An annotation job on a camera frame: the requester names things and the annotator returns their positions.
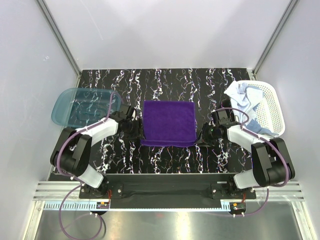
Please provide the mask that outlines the purple towel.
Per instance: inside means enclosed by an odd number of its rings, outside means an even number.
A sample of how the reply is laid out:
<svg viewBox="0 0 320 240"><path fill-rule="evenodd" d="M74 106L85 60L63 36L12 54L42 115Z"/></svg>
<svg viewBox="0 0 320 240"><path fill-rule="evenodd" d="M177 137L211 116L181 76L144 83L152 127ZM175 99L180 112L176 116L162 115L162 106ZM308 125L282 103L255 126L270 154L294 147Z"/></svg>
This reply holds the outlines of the purple towel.
<svg viewBox="0 0 320 240"><path fill-rule="evenodd" d="M144 146L191 147L197 140L195 103L146 100L142 125Z"/></svg>

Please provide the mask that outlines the light blue towel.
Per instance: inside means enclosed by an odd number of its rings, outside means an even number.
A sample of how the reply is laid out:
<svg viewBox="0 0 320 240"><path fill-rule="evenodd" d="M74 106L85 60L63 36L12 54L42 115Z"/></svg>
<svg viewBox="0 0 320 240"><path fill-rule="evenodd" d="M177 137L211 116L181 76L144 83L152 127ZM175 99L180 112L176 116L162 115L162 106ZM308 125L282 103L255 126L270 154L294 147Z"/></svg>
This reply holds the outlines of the light blue towel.
<svg viewBox="0 0 320 240"><path fill-rule="evenodd" d="M233 81L230 86L224 91L230 97L232 108L243 111L248 115L234 111L240 123L248 120L244 126L260 135L278 136L277 133L270 131L267 127L262 127L258 122L256 110L265 98L263 90L257 86L249 85L248 83L237 83Z"/></svg>

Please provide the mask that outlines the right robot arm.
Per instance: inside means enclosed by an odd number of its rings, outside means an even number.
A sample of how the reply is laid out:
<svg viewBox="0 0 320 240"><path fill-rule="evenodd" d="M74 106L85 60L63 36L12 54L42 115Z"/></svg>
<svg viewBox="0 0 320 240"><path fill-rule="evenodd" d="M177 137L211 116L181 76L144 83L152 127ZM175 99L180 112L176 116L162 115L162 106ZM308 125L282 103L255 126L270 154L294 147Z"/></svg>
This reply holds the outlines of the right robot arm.
<svg viewBox="0 0 320 240"><path fill-rule="evenodd" d="M251 155L250 170L237 173L226 182L224 190L232 198L239 198L255 188L284 187L296 176L285 141L280 137L265 138L245 125L249 121L236 121L228 107L219 108L211 113L212 121L203 124L196 144L214 146L219 139L239 145Z"/></svg>

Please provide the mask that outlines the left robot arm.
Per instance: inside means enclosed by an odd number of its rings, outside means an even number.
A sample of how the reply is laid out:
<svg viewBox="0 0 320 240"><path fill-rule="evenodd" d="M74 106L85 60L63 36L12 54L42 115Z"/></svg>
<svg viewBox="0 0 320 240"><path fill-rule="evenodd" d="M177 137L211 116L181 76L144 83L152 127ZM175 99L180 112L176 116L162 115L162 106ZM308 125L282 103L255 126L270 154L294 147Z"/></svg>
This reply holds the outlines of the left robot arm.
<svg viewBox="0 0 320 240"><path fill-rule="evenodd" d="M119 133L129 141L144 137L142 120L130 105L122 105L118 111L107 113L91 125L64 128L51 154L50 164L60 174L79 181L84 193L96 198L109 197L112 190L107 177L93 168L89 161L95 144Z"/></svg>

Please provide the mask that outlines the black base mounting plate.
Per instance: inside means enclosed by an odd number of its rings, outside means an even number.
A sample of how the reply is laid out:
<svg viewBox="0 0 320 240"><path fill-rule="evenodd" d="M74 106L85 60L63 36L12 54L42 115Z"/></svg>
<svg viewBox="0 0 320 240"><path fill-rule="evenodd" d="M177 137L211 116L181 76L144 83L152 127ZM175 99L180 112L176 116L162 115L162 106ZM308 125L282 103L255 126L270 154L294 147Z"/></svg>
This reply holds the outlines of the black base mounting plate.
<svg viewBox="0 0 320 240"><path fill-rule="evenodd" d="M108 174L111 195L97 198L85 193L81 199L110 200L113 210L213 210L221 202L255 200L256 193L249 190L232 197L225 191L232 173L161 173L161 174Z"/></svg>

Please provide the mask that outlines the right connector board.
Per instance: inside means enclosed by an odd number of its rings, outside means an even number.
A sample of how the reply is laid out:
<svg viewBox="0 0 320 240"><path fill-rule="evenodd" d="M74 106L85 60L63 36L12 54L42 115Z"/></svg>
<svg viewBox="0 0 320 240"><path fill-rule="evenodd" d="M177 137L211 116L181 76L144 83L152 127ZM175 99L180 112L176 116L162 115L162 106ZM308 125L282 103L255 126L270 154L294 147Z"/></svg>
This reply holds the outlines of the right connector board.
<svg viewBox="0 0 320 240"><path fill-rule="evenodd" d="M246 202L233 202L230 204L230 209L232 211L245 212L247 208Z"/></svg>

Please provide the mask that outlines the connector board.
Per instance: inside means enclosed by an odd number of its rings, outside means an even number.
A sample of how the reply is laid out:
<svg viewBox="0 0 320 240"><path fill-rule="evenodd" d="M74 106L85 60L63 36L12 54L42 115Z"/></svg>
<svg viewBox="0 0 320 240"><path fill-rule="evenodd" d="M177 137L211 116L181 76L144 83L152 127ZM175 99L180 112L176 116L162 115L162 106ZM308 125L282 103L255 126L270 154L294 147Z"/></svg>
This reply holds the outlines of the connector board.
<svg viewBox="0 0 320 240"><path fill-rule="evenodd" d="M98 201L96 203L96 209L109 209L110 202L109 201Z"/></svg>
<svg viewBox="0 0 320 240"><path fill-rule="evenodd" d="M230 204L230 209L232 211L245 212L247 208L246 202L233 202Z"/></svg>

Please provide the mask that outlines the white plastic basket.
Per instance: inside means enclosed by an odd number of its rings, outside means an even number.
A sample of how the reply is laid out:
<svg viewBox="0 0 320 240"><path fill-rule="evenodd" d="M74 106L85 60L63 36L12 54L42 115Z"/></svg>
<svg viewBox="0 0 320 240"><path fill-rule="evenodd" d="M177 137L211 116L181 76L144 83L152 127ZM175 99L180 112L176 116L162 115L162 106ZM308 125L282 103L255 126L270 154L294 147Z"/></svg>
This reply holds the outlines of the white plastic basket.
<svg viewBox="0 0 320 240"><path fill-rule="evenodd" d="M281 136L285 132L285 121L282 114L280 102L274 87L269 83L263 81L241 80L236 82L238 84L248 83L249 85L256 86L262 89L265 95L263 101L256 109L257 121L260 123L262 127L269 128L270 131L278 134L274 137ZM244 115L246 115L247 118L249 117L245 112L239 109L234 108L233 113L235 111L243 113Z"/></svg>

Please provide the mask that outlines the teal translucent tray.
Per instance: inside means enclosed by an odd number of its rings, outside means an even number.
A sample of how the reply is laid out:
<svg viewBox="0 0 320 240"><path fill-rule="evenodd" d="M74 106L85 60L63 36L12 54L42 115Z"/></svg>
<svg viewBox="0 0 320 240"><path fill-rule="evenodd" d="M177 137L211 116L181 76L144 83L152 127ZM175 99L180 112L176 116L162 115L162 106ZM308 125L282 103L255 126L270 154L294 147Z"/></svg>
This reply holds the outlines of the teal translucent tray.
<svg viewBox="0 0 320 240"><path fill-rule="evenodd" d="M62 127L82 128L120 109L123 100L114 90L69 88L55 102L51 120Z"/></svg>

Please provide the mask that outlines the left connector board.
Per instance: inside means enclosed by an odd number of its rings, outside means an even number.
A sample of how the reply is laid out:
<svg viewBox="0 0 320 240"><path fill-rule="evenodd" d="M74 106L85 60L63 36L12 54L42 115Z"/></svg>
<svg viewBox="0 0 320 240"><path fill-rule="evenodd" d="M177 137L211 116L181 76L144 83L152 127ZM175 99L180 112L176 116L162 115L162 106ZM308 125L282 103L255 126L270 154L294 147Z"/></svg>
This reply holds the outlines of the left connector board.
<svg viewBox="0 0 320 240"><path fill-rule="evenodd" d="M109 201L98 201L96 203L96 209L109 209L110 202Z"/></svg>

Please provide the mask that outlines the aluminium rail frame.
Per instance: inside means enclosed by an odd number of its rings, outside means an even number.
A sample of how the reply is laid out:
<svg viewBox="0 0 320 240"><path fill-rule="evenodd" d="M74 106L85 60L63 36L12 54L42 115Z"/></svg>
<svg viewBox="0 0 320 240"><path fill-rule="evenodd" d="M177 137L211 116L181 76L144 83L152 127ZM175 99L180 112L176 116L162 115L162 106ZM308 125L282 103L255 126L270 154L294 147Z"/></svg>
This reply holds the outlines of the aluminium rail frame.
<svg viewBox="0 0 320 240"><path fill-rule="evenodd" d="M258 189L238 216L235 199L213 199L214 189L136 191L121 187L100 208L79 199L75 182L40 182L25 240L316 240L297 182Z"/></svg>

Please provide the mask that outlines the left aluminium corner post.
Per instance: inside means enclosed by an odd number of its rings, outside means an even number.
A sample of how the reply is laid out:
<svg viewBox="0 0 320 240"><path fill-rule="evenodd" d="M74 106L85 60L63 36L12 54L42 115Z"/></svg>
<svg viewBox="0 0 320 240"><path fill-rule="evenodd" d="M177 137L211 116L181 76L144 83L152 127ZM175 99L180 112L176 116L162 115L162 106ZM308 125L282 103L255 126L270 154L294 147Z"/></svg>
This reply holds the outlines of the left aluminium corner post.
<svg viewBox="0 0 320 240"><path fill-rule="evenodd" d="M45 0L35 0L41 13L43 14L49 28L51 29L55 39L57 40L61 50L63 51L67 61L77 77L81 76L82 70L79 68L75 58L73 57L70 48L68 47L61 31L59 30L58 24L56 23L47 3Z"/></svg>

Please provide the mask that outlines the aluminium corner post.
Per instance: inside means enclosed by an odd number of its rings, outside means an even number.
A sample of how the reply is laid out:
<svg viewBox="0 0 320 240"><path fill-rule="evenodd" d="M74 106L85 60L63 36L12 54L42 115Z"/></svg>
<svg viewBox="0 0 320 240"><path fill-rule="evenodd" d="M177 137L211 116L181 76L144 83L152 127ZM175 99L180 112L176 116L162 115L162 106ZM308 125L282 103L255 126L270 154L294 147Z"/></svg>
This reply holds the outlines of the aluminium corner post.
<svg viewBox="0 0 320 240"><path fill-rule="evenodd" d="M272 32L266 46L264 47L262 54L260 55L257 63L255 64L254 68L252 69L252 73L256 76L261 69L262 65L264 64L265 60L267 59L269 53L271 52L274 44L276 43L280 33L284 29L286 23L288 22L289 18L291 17L292 13L294 12L295 8L299 4L299 0L290 0L288 5L286 6L283 14L281 15L274 31Z"/></svg>
<svg viewBox="0 0 320 240"><path fill-rule="evenodd" d="M57 40L61 50L63 51L67 61L77 77L81 76L82 70L79 68L75 58L73 57L70 48L68 47L61 31L59 30L58 24L56 23L47 3L45 0L35 0L41 13L43 14L49 28L51 29L55 39Z"/></svg>

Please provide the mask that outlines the right aluminium corner post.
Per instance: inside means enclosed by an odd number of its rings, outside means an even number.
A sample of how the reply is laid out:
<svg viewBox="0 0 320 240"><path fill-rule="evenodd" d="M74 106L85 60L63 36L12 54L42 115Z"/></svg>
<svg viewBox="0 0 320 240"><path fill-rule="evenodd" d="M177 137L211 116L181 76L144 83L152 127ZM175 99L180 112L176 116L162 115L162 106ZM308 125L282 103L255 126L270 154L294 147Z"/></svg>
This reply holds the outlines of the right aluminium corner post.
<svg viewBox="0 0 320 240"><path fill-rule="evenodd" d="M286 23L288 22L289 18L291 17L292 13L294 12L295 8L299 4L299 0L290 0L288 5L286 6L283 14L281 15L274 31L272 32L266 46L264 47L262 54L260 55L257 63L255 64L254 68L252 69L252 73L256 76L261 69L262 65L264 64L265 60L267 59L269 53L271 52L274 44L276 43L280 33L284 29Z"/></svg>

